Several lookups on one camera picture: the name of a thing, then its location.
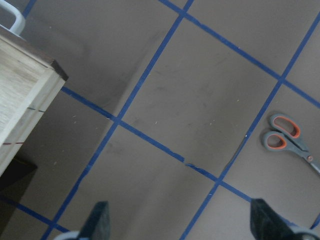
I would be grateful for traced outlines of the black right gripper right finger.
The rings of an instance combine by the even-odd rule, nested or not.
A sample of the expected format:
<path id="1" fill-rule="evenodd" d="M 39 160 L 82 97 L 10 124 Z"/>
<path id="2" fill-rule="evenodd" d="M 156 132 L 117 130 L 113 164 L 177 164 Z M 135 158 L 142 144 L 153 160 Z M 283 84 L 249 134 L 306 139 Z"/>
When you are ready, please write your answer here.
<path id="1" fill-rule="evenodd" d="M 250 231 L 255 240 L 299 240 L 294 231 L 261 198 L 250 202 Z"/>

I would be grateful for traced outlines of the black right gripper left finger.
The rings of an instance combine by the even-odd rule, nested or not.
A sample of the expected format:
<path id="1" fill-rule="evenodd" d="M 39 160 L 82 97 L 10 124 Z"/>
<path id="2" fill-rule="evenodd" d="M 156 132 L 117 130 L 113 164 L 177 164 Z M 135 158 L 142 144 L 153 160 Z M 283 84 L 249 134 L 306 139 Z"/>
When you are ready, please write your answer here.
<path id="1" fill-rule="evenodd" d="M 97 202 L 79 232 L 80 240 L 109 240 L 111 224 L 108 201 Z"/>

